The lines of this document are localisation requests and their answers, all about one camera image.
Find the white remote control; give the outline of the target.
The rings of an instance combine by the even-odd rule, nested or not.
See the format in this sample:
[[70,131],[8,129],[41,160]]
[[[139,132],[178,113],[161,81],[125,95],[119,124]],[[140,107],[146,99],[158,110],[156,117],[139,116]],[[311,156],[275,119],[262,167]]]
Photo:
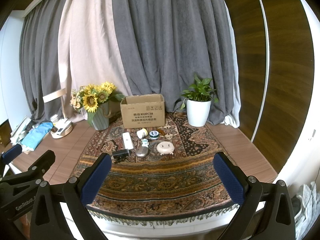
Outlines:
[[123,133],[123,143],[124,143],[124,148],[127,150],[132,150],[134,149],[134,145],[130,136],[129,132],[124,132]]

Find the silver computer mouse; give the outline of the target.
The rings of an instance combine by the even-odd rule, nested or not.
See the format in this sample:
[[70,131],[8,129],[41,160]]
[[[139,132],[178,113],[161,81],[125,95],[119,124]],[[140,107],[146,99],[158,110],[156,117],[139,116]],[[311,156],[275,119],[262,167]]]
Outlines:
[[146,146],[140,146],[138,150],[136,150],[136,157],[145,158],[149,154],[149,148]]

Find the small astronaut figurine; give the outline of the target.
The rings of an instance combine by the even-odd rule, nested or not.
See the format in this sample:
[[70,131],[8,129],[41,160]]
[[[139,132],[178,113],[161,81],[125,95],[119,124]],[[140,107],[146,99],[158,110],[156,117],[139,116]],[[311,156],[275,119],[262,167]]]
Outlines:
[[148,141],[148,139],[142,139],[142,140],[141,140],[141,145],[142,145],[142,147],[148,147],[148,146],[149,146],[149,141]]

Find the white round creature toy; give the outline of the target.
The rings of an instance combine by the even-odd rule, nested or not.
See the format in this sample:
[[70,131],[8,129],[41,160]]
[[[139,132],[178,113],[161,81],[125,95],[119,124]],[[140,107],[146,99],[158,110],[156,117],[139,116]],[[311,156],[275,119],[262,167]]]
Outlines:
[[158,153],[160,153],[160,155],[173,155],[174,150],[175,150],[175,147],[173,143],[169,141],[163,141],[157,145],[157,151]]

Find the round blue tin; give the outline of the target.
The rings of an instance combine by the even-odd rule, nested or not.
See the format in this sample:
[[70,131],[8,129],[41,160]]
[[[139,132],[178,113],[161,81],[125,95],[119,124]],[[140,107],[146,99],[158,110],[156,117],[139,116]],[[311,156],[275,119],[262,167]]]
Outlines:
[[151,140],[157,140],[159,138],[159,136],[160,136],[159,131],[153,130],[153,131],[149,132],[149,138]]

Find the blue cloth bag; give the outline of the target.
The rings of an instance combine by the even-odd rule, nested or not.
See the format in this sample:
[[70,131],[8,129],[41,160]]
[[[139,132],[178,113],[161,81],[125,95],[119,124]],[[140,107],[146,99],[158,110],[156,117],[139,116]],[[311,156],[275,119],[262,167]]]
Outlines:
[[22,146],[30,151],[34,151],[40,144],[42,139],[52,130],[53,124],[51,122],[43,122],[36,128],[33,128],[22,140]]

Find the green ribbed vase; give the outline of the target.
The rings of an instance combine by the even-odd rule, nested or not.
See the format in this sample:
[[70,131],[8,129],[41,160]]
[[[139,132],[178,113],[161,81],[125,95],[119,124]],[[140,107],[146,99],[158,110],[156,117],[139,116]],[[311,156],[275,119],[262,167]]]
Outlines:
[[94,113],[87,113],[87,121],[95,130],[102,131],[109,127],[110,114],[109,103],[105,102]]

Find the patterned oriental rug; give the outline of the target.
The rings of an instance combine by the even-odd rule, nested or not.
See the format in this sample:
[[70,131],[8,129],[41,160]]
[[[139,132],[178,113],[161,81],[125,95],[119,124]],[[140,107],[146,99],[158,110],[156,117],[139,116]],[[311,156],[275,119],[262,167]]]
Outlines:
[[[167,134],[150,140],[149,154],[135,150],[113,163],[89,212],[126,224],[203,219],[236,209],[213,168],[213,157],[224,152],[210,124],[193,127],[184,113],[169,113],[161,127]],[[173,143],[173,155],[160,155],[160,142]]]

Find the white plant pot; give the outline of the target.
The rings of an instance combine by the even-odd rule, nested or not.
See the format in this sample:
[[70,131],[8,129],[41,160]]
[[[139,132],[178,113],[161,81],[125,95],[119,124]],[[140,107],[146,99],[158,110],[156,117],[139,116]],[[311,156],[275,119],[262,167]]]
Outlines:
[[209,111],[211,107],[211,101],[187,101],[187,118],[188,123],[194,127],[202,127],[206,124]]

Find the sunflower bouquet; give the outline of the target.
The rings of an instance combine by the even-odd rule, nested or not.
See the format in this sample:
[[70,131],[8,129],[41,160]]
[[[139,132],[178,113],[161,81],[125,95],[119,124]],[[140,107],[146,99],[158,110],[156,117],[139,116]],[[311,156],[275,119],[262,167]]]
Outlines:
[[95,113],[99,106],[108,101],[121,101],[124,95],[117,90],[111,82],[103,82],[100,85],[89,84],[80,86],[79,90],[71,92],[70,105],[77,112],[84,109],[87,113]]

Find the brown wooden comb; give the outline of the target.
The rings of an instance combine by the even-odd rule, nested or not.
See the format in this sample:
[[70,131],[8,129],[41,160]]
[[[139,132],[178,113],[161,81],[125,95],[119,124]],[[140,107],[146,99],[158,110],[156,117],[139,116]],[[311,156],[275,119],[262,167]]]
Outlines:
[[160,128],[157,129],[157,132],[158,132],[161,136],[165,136],[165,135],[167,134],[163,129],[160,129]]

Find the brown cardboard box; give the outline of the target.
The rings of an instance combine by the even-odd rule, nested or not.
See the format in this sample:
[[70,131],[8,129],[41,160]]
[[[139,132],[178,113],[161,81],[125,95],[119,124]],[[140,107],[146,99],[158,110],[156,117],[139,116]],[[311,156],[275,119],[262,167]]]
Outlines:
[[120,103],[124,128],[165,125],[165,101],[161,94],[126,96]]

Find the green potted plant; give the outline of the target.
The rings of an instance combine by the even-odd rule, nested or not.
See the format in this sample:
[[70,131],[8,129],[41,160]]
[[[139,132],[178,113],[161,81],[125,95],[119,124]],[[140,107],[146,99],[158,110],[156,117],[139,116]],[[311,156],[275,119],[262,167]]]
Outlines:
[[181,96],[184,97],[180,110],[186,107],[186,100],[197,102],[213,101],[217,103],[219,101],[216,93],[216,89],[211,87],[212,78],[200,79],[196,74],[194,75],[194,83],[191,84],[188,89],[182,91]]

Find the beige curtain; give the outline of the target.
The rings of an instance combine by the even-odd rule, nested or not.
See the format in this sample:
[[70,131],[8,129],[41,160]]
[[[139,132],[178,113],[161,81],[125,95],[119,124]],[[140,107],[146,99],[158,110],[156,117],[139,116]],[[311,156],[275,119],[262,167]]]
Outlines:
[[112,0],[66,0],[57,42],[60,84],[67,89],[65,113],[72,122],[84,112],[70,105],[71,91],[89,84],[111,82],[131,95],[116,37]]

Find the grey curtain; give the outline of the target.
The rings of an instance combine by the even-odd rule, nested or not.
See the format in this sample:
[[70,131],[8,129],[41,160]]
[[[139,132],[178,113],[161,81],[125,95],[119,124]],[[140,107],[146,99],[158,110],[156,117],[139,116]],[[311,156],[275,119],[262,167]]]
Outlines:
[[[20,39],[20,74],[35,120],[57,113],[43,96],[61,89],[57,42],[66,0],[43,0],[26,17]],[[131,95],[162,94],[165,109],[179,109],[194,75],[212,78],[219,101],[212,124],[240,125],[235,39],[224,0],[112,0],[114,26]]]

